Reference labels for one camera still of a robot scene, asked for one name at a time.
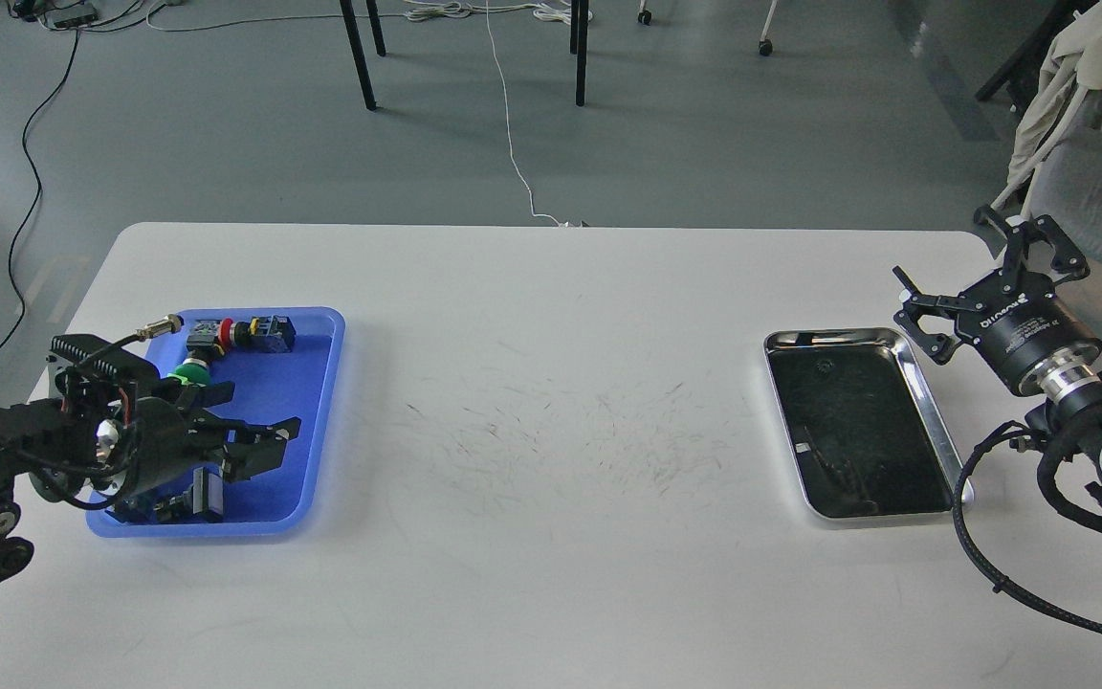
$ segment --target black cable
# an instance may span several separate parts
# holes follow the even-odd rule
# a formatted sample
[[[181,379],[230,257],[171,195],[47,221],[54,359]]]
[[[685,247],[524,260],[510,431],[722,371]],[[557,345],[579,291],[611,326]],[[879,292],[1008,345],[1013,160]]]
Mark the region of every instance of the black cable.
[[[959,472],[959,478],[954,481],[954,487],[952,493],[953,506],[950,510],[952,514],[952,519],[954,523],[954,532],[959,536],[959,545],[963,548],[963,553],[968,555],[968,559],[972,560],[972,563],[976,569],[981,571],[993,583],[994,593],[1006,593],[1007,596],[1015,599],[1023,605],[1031,607],[1031,610],[1046,614],[1050,618],[1062,621],[1063,623],[1076,625],[1076,627],[1088,628],[1090,632],[1096,632],[1102,634],[1102,623],[1094,622],[1094,620],[1088,620],[1084,616],[1076,615],[1063,607],[1054,605],[1036,596],[1035,593],[1027,591],[1023,585],[1015,584],[1009,577],[1003,574],[1002,570],[993,567],[993,562],[990,562],[988,558],[984,557],[980,548],[976,548],[975,541],[972,540],[971,532],[968,531],[968,524],[963,520],[963,484],[966,483],[968,478],[975,471],[976,463],[984,457],[993,448],[997,448],[1002,442],[1014,440],[1015,438],[1033,438],[1040,440],[1041,434],[1039,431],[1031,431],[1018,422],[1006,422],[998,426],[994,431],[981,441],[979,445],[972,450],[972,454],[968,457],[968,461],[963,463],[961,472]]]
[[[44,100],[40,101],[40,105],[36,105],[36,108],[33,110],[33,112],[31,115],[28,115],[28,121],[23,126],[23,131],[21,132],[21,134],[19,134],[19,144],[22,146],[23,155],[28,160],[28,166],[31,166],[32,176],[33,179],[36,180],[36,193],[32,197],[32,204],[28,206],[28,213],[23,215],[22,222],[19,222],[19,227],[17,228],[17,232],[14,232],[14,236],[11,237],[11,249],[8,249],[8,279],[11,280],[11,291],[14,292],[14,295],[17,295],[17,300],[19,300],[19,317],[17,317],[17,322],[14,322],[14,325],[11,326],[11,330],[8,331],[8,335],[6,335],[6,337],[3,337],[3,341],[0,342],[0,352],[6,347],[8,341],[11,340],[11,336],[14,335],[14,333],[17,333],[19,324],[23,322],[23,317],[25,317],[25,314],[28,313],[28,304],[25,302],[25,298],[23,298],[23,293],[19,291],[19,286],[17,283],[17,280],[14,279],[14,267],[13,267],[14,248],[17,248],[19,236],[21,236],[21,233],[23,233],[23,228],[26,226],[28,222],[32,218],[32,214],[36,209],[36,205],[40,204],[40,196],[42,196],[42,193],[44,191],[44,187],[40,183],[40,172],[36,171],[36,162],[32,160],[32,153],[28,151],[28,129],[30,129],[32,122],[36,119],[36,114],[42,112],[42,110],[45,108],[45,105],[48,105],[50,101],[52,101],[54,97],[57,96],[57,91],[62,90],[62,86],[66,86],[66,79],[69,78],[71,76],[71,66],[75,64],[75,52],[77,52],[78,49],[79,49],[79,33],[76,32],[75,42],[71,44],[71,57],[68,58],[68,61],[66,61],[66,69],[62,72],[62,79],[58,79],[57,86],[55,86],[54,89],[48,93],[48,96],[46,96]]]
[[[110,352],[117,352],[118,349],[126,347],[126,345],[132,344],[132,342],[141,342],[141,341],[143,341],[142,335],[139,335],[139,333],[137,332],[131,333],[131,335],[127,335],[121,340],[118,340],[117,342],[112,342],[112,344],[106,344],[105,347],[100,347],[99,349],[96,349],[91,354],[88,354],[87,357],[83,357],[82,359],[78,360],[78,363],[75,364],[74,368],[75,370],[84,369],[84,367],[87,367],[88,365],[93,365],[93,363],[98,362],[106,354]]]
[[[79,498],[76,497],[76,494],[82,487],[77,488],[76,493],[68,493],[65,488],[63,488],[61,485],[57,485],[57,483],[54,482],[52,475],[45,474],[44,471],[33,472],[32,475],[35,475],[36,478],[39,478],[45,485],[45,488],[48,488],[50,492],[54,494],[54,496],[61,498],[61,500],[66,503],[66,505],[78,507],[78,509],[89,513],[96,510],[105,510],[109,509],[109,507],[111,506],[117,505],[119,502],[127,500],[127,498],[130,497],[130,494],[134,492],[134,485],[139,483],[139,471],[137,471],[136,466],[137,463],[139,463],[137,462],[136,459],[137,450],[139,450],[139,445],[137,445],[136,441],[131,440],[130,446],[128,446],[127,449],[127,463],[128,463],[128,469],[126,470],[127,480],[122,482],[121,487],[118,488],[117,493],[114,493],[112,496],[106,497],[105,500],[100,500],[99,503],[87,503],[84,500],[79,500]]]

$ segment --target white cable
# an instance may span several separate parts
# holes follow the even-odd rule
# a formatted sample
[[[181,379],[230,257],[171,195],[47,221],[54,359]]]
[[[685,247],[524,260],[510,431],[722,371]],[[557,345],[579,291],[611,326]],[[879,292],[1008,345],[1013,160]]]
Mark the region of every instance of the white cable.
[[[489,4],[490,0],[484,0],[484,10],[489,10]],[[499,55],[496,53],[496,35],[490,31],[490,12],[485,11],[484,18],[487,19],[487,39],[490,40],[490,56],[496,61],[496,71],[499,73],[499,87],[504,91],[504,130],[508,132],[508,160],[512,162],[512,169],[517,171],[517,176],[521,180],[521,184],[526,185],[526,192],[530,195],[530,217],[547,218],[549,222],[553,222],[557,227],[568,227],[568,223],[558,222],[554,215],[534,213],[533,189],[530,187],[529,182],[526,182],[526,175],[521,174],[521,169],[517,165],[517,157],[512,153],[512,121],[508,114],[508,83],[504,80],[504,67],[499,66]]]
[[[490,0],[478,8],[472,3],[430,3],[425,0],[403,0],[407,4],[415,4],[414,10],[407,10],[403,17],[412,22],[425,22],[428,19],[451,18],[464,19],[472,14],[499,14],[504,12],[518,12],[520,10],[533,10],[533,18],[541,22],[563,22],[572,25],[572,3],[569,0],[542,0],[539,3],[501,4],[493,8]]]
[[[520,10],[533,10],[533,18],[542,22],[563,22],[565,25],[572,25],[572,12],[570,8],[572,4],[569,0],[543,0],[541,3],[521,3],[521,4],[505,4],[499,6],[499,8],[490,8],[489,3],[485,4],[484,8],[476,8],[472,3],[428,3],[424,0],[402,0],[407,4],[417,4],[414,10],[407,10],[406,12],[385,12],[379,13],[379,18],[406,18],[407,21],[411,22],[425,22],[428,19],[435,18],[454,18],[464,19],[472,17],[472,14],[489,14],[489,13],[503,13],[503,12],[517,12]],[[162,26],[153,25],[152,14],[155,10],[165,6],[164,0],[158,3],[156,7],[148,14],[145,18],[148,20],[148,26],[154,28],[156,31],[165,31],[170,33],[184,33],[191,31],[206,31],[212,30],[212,28],[224,28],[229,25],[248,25],[249,23],[258,22],[281,22],[290,21],[290,19],[337,19],[342,18],[343,14],[292,14],[292,17],[281,17],[281,18],[255,18],[255,19],[236,19],[236,21],[218,23],[218,25],[193,25],[193,26]],[[365,19],[368,18],[367,14],[356,14],[355,18]],[[594,19],[594,13],[590,12],[590,19]]]

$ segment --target connector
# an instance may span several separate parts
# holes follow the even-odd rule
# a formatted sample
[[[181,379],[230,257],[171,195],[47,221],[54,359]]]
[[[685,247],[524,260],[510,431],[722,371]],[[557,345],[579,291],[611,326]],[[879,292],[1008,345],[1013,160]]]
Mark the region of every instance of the connector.
[[[66,30],[66,28],[78,28],[80,25],[88,25],[91,22],[97,21],[100,14],[96,12],[95,6],[91,3],[75,4],[74,8],[62,8],[61,10],[50,10],[45,18],[48,19],[48,23],[53,28],[61,28],[61,30]]]

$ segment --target blue plastic tray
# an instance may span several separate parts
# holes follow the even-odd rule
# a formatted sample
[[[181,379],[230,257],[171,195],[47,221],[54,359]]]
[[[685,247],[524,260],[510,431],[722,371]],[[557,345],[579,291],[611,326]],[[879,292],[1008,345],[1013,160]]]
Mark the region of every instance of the blue plastic tray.
[[[289,441],[283,466],[252,480],[224,484],[224,520],[218,524],[121,524],[104,513],[88,513],[93,532],[106,538],[257,536],[278,534],[305,516],[314,498],[317,467],[325,437],[325,418],[337,362],[346,337],[342,314],[323,306],[301,309],[193,309],[181,311],[186,329],[150,342],[148,360],[166,375],[186,356],[185,335],[198,319],[249,320],[285,315],[296,329],[292,352],[262,354],[234,349],[215,362],[210,379],[233,380],[231,402],[210,407],[215,416],[248,423],[274,423],[301,418],[301,435]],[[192,472],[165,485],[170,492],[187,488]]]

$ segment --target wire on floor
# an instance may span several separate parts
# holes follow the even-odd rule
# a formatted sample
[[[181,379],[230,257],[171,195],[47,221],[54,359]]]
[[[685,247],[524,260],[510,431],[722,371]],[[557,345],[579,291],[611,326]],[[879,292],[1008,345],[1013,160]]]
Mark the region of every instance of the wire on floor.
[[[32,129],[32,122],[35,121],[36,115],[45,109],[45,105],[57,96],[57,91],[62,90],[62,87],[66,86],[66,79],[71,76],[71,66],[75,65],[75,52],[79,49],[79,32],[75,33],[75,42],[71,44],[71,57],[66,61],[66,69],[62,72],[62,79],[58,79],[57,86],[48,93],[48,96],[44,100],[36,105],[36,108],[31,115],[28,115],[28,121],[23,126],[23,131],[19,134],[19,144],[23,149],[23,155],[28,160],[28,166],[32,169],[32,176],[36,182],[36,193],[32,196],[32,204],[28,206],[28,213],[23,215],[22,222],[19,222],[19,227],[14,230],[14,235],[11,237],[11,248],[8,249],[8,279],[11,280],[11,291],[17,295],[19,300],[19,315],[17,316],[17,322],[13,323],[11,330],[6,333],[3,341],[0,342],[0,352],[6,347],[11,337],[19,330],[19,324],[23,322],[23,317],[28,313],[28,302],[23,298],[23,293],[19,291],[19,283],[14,279],[14,252],[17,252],[17,244],[19,241],[19,236],[23,235],[23,228],[28,226],[28,222],[32,219],[32,214],[35,213],[36,205],[40,204],[40,196],[44,192],[43,184],[40,183],[40,172],[36,171],[36,162],[32,160],[32,152],[28,151],[28,132]]]
[[[487,4],[490,4],[490,0],[485,0],[485,10],[487,9]],[[490,40],[490,56],[496,61],[496,71],[499,73],[499,87],[504,91],[504,130],[508,134],[508,160],[512,162],[512,169],[517,171],[517,176],[521,180],[521,184],[526,185],[526,192],[529,193],[530,217],[547,218],[549,222],[553,222],[557,227],[568,227],[568,223],[558,222],[554,215],[539,214],[533,209],[533,189],[530,187],[529,182],[526,182],[526,175],[521,174],[521,169],[517,165],[517,157],[512,153],[512,120],[508,112],[508,83],[504,79],[504,67],[499,66],[499,55],[496,53],[496,35],[490,31],[490,12],[484,12],[484,18],[487,21],[487,39]]]

